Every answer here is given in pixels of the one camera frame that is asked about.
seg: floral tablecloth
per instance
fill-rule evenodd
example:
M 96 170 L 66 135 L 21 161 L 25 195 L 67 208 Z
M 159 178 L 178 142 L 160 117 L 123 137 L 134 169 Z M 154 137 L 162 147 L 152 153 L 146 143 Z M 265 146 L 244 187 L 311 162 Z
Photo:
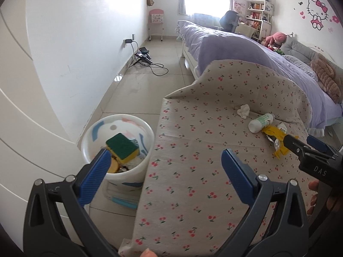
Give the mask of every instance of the floral tablecloth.
M 241 105 L 251 108 L 244 120 Z M 243 61 L 214 61 L 191 86 L 163 100 L 154 152 L 139 203 L 132 241 L 121 256 L 139 256 L 146 248 L 159 256 L 209 256 L 232 234 L 247 210 L 221 166 L 231 148 L 257 174 L 272 181 L 298 180 L 306 206 L 312 180 L 299 171 L 297 157 L 280 160 L 263 133 L 248 123 L 265 113 L 284 122 L 288 133 L 306 142 L 311 107 L 304 92 L 273 70 Z M 274 205 L 265 215 L 261 239 Z

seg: gray chair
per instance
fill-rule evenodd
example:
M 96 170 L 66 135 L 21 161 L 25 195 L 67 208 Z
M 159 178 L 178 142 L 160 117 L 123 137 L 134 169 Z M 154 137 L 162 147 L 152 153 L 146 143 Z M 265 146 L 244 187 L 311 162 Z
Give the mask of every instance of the gray chair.
M 220 25 L 225 32 L 234 33 L 238 26 L 239 15 L 237 12 L 230 10 L 221 19 Z

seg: yellow sponge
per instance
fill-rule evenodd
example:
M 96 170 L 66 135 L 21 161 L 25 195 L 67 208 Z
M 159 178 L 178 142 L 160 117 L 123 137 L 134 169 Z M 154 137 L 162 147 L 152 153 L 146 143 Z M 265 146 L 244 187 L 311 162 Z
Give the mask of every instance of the yellow sponge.
M 131 142 L 121 133 L 107 140 L 106 145 L 107 149 L 121 164 L 133 160 L 139 154 L 138 144 Z

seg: white bottle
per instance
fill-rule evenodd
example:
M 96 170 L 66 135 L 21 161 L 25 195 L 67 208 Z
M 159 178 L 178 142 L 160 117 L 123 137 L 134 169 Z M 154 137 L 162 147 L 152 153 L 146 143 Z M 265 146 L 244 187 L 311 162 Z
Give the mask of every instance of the white bottle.
M 267 113 L 255 120 L 252 120 L 249 123 L 248 128 L 252 133 L 260 132 L 263 128 L 271 125 L 274 122 L 274 118 L 274 114 Z

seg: crumpled tissue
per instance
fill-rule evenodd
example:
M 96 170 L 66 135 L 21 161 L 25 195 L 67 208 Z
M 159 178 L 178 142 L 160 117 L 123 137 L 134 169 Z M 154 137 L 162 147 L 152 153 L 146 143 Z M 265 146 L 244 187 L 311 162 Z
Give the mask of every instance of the crumpled tissue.
M 250 107 L 249 105 L 242 105 L 240 109 L 238 109 L 237 114 L 240 115 L 243 119 L 246 119 L 249 116 Z

